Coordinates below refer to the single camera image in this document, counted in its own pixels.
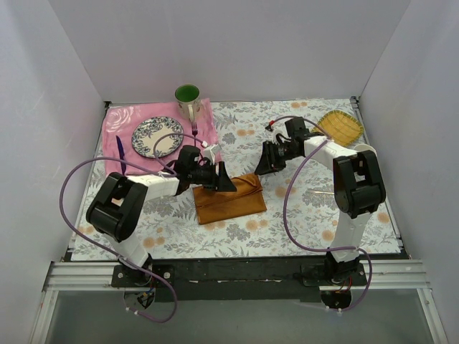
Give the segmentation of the orange cloth napkin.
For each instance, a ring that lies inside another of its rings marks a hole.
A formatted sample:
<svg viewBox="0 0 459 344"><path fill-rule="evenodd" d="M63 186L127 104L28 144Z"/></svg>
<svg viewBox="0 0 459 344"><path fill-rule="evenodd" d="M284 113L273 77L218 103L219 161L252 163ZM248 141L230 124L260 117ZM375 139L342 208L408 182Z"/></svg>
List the orange cloth napkin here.
<svg viewBox="0 0 459 344"><path fill-rule="evenodd" d="M224 221L267 210L260 179L254 173L234 177L235 192L216 192L202 186L193 188L200 225Z"/></svg>

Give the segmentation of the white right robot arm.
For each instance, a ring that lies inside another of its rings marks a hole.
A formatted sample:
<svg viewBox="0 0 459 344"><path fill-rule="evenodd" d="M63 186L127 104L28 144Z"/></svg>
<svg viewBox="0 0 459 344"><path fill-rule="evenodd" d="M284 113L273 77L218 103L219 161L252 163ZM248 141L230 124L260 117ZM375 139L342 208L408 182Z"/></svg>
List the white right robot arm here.
<svg viewBox="0 0 459 344"><path fill-rule="evenodd" d="M321 250L323 263L306 268L303 278L340 285L361 273L359 247L365 227L386 199L377 155L370 145L345 148L322 128L311 132L305 118L284 119L287 133L274 132L271 140L263 142L255 174L282 171L287 161L299 157L332 171L334 200L340 211L338 225L331 246Z"/></svg>

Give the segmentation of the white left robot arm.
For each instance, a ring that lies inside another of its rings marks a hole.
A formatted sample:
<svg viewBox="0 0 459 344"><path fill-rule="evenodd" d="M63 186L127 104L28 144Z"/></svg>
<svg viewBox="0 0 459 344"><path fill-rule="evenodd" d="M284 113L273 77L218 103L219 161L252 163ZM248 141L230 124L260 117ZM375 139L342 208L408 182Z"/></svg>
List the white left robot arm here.
<svg viewBox="0 0 459 344"><path fill-rule="evenodd" d="M174 174L161 171L144 176L111 173L86 213L86 221L105 236L116 254L128 259L124 274L143 287L152 280L152 258L135 234L143 205L151 199L178 196L191 185L216 192L235 192L223 161L216 163L205 150L185 145L171 165Z"/></svg>

